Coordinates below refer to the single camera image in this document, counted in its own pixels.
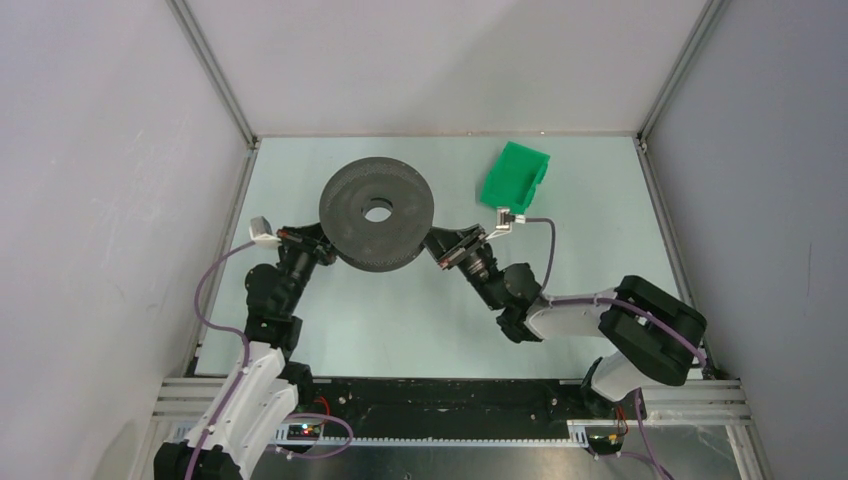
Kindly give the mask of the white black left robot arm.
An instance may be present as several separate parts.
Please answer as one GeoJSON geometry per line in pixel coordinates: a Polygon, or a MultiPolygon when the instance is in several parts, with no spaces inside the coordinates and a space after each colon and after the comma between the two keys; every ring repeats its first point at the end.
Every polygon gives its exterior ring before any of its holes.
{"type": "Polygon", "coordinates": [[[246,324],[231,330],[242,352],[195,426],[156,452],[157,479],[248,479],[283,420],[315,406],[310,368],[287,362],[302,329],[294,310],[315,268],[335,262],[335,250],[318,223],[272,233],[256,218],[251,242],[276,250],[279,260],[247,272],[246,324]]]}

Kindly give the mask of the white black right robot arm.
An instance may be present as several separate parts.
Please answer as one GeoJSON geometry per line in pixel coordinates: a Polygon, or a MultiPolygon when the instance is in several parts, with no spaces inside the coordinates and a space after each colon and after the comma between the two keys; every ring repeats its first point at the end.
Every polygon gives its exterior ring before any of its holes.
{"type": "Polygon", "coordinates": [[[601,292],[551,296],[526,263],[497,265],[484,230],[433,227],[424,248],[443,270],[458,269],[512,342],[559,337],[597,337],[615,348],[584,376],[585,411],[606,418],[631,392],[655,385],[686,383],[695,365],[706,367],[701,350],[707,321],[702,314],[648,280],[627,275],[601,292]]]}

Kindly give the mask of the black cable spool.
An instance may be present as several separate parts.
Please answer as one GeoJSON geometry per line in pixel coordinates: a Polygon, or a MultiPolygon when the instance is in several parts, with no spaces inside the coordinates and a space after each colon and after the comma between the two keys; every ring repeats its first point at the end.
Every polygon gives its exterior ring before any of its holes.
{"type": "Polygon", "coordinates": [[[434,198],[410,165],[367,157],[339,169],[325,184],[319,219],[338,255],[366,272],[390,272],[414,261],[434,220],[434,198]]]}

